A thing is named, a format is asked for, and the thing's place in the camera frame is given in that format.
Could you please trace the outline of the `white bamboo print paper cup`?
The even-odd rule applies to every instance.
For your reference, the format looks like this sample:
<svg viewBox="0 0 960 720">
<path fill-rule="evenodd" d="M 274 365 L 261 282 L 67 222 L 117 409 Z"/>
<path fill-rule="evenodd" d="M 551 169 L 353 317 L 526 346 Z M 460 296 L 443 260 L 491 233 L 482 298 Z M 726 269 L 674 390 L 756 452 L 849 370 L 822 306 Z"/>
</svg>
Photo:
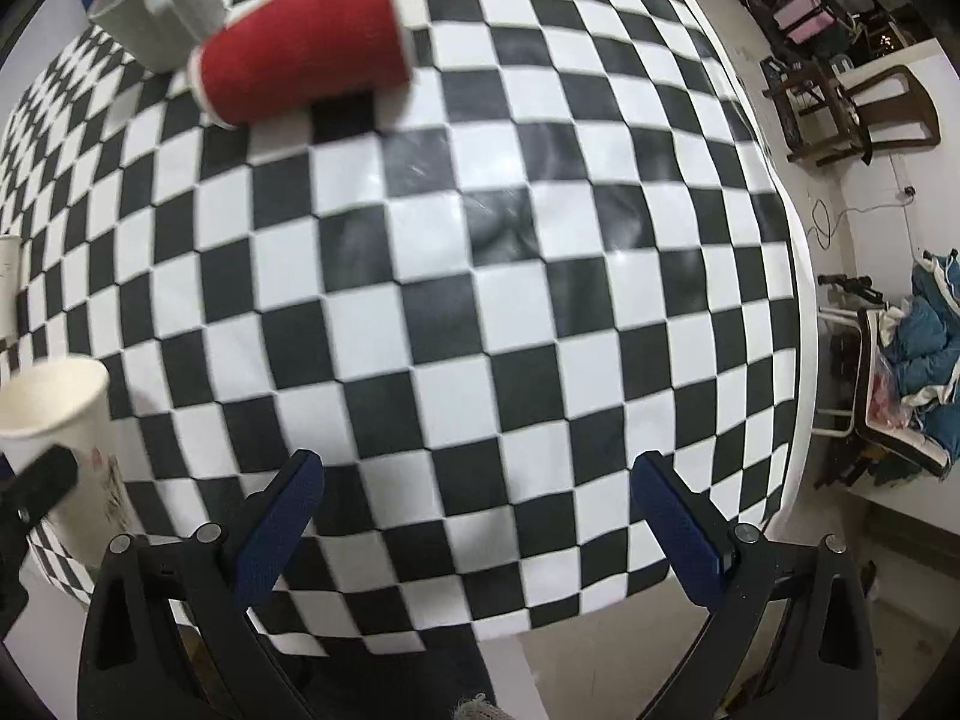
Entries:
<svg viewBox="0 0 960 720">
<path fill-rule="evenodd" d="M 67 553 L 101 564 L 114 536 L 133 528 L 133 507 L 117 460 L 109 372 L 88 356 L 48 359 L 2 387 L 2 452 L 22 472 L 50 449 L 70 452 L 76 483 L 47 516 Z"/>
</svg>

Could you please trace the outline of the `grey ribbed plastic mug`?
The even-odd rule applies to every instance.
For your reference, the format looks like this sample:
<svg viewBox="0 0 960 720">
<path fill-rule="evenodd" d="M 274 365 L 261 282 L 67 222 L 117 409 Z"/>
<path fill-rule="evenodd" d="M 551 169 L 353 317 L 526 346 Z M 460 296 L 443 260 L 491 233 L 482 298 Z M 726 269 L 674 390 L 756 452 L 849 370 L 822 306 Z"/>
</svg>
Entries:
<svg viewBox="0 0 960 720">
<path fill-rule="evenodd" d="M 226 7 L 223 0 L 91 0 L 86 15 L 143 68 L 161 75 L 187 64 L 224 27 Z"/>
</svg>

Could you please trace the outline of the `blue clothes pile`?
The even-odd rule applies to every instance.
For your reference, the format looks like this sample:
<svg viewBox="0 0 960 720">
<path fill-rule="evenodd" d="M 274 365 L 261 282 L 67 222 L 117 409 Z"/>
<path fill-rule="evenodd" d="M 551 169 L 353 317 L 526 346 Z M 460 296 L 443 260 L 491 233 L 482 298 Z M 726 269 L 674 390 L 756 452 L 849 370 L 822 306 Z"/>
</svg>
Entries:
<svg viewBox="0 0 960 720">
<path fill-rule="evenodd" d="M 878 328 L 896 396 L 919 422 L 957 400 L 958 250 L 923 252 L 913 266 L 911 288 L 907 309 L 887 310 Z"/>
</svg>

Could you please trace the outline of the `black white checkered tablecloth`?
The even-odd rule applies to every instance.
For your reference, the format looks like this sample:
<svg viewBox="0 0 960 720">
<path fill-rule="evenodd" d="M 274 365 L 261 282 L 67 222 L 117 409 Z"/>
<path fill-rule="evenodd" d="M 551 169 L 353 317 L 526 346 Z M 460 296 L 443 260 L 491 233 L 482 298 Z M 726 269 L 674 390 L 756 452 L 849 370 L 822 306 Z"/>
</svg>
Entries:
<svg viewBox="0 0 960 720">
<path fill-rule="evenodd" d="M 296 655 L 519 634 L 664 580 L 628 470 L 776 514 L 788 210 L 693 0 L 398 0 L 412 82 L 221 128 L 98 28 L 5 117 L 14 372 L 106 366 L 139 527 L 325 496 L 254 613 Z"/>
</svg>

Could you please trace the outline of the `white paper cup on table edge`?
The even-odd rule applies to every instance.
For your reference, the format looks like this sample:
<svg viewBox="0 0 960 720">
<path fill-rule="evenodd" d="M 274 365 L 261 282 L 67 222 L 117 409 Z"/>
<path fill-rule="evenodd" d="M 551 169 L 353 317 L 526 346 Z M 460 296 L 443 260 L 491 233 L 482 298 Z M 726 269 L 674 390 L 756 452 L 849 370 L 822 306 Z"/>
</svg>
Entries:
<svg viewBox="0 0 960 720">
<path fill-rule="evenodd" d="M 0 238 L 0 340 L 16 338 L 16 296 L 20 291 L 21 239 Z"/>
</svg>

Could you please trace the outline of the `red ripple paper cup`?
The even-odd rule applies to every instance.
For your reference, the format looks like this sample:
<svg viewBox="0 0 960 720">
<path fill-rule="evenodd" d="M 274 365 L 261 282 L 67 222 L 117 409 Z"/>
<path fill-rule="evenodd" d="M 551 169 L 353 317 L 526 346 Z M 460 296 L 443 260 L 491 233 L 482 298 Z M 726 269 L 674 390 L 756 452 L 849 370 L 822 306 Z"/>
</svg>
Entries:
<svg viewBox="0 0 960 720">
<path fill-rule="evenodd" d="M 194 49 L 187 78 L 206 117 L 233 128 L 400 88 L 413 59 L 400 0 L 268 0 Z"/>
</svg>

